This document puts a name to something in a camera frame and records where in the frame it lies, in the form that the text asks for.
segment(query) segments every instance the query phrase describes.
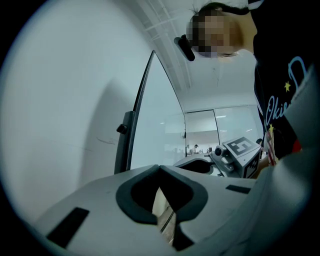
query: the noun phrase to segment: black rubber opening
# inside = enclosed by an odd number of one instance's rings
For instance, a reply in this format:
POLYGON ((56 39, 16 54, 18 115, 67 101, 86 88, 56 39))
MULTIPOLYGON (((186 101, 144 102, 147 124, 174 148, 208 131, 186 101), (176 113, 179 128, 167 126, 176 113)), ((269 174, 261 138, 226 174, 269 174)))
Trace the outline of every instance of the black rubber opening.
POLYGON ((213 162, 208 162, 205 159, 192 159, 176 167, 200 174, 211 174, 213 170, 211 166, 213 164, 213 162))
POLYGON ((123 183, 115 198, 121 210, 133 221, 157 225, 152 208, 158 188, 176 213, 173 247, 177 251, 183 250, 193 242, 181 232, 180 223, 198 216, 208 201, 208 192, 201 184, 165 166, 154 165, 123 183))

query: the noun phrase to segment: white ceiling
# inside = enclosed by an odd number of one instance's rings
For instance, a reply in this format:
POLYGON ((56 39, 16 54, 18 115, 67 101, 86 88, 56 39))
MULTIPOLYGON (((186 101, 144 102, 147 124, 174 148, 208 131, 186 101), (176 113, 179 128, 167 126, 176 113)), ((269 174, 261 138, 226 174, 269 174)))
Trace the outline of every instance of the white ceiling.
MULTIPOLYGON (((174 44, 174 38, 186 33, 193 13, 207 0, 123 0, 145 27, 145 32, 157 48, 173 87, 183 105, 194 97, 253 94, 255 58, 245 50, 238 56, 224 59, 203 58, 195 53, 188 61, 174 44)), ((233 0, 231 5, 244 6, 246 0, 233 0)), ((199 107, 189 107, 189 111, 199 107)))

